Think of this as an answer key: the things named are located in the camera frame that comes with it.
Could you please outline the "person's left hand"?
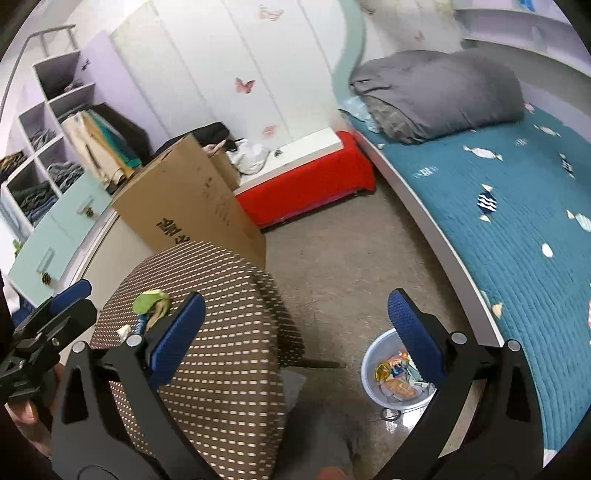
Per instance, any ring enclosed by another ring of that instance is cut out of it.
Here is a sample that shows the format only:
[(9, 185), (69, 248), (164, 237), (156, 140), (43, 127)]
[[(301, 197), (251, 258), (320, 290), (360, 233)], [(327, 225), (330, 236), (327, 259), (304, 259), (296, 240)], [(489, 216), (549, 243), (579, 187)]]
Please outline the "person's left hand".
[[(44, 405), (48, 407), (51, 414), (56, 410), (56, 394), (64, 373), (64, 365), (57, 363), (53, 367), (54, 389), (47, 394)], [(20, 433), (35, 447), (39, 453), (51, 459), (51, 429), (43, 425), (39, 418), (37, 407), (30, 401), (11, 401), (4, 404), (5, 410), (16, 425)]]

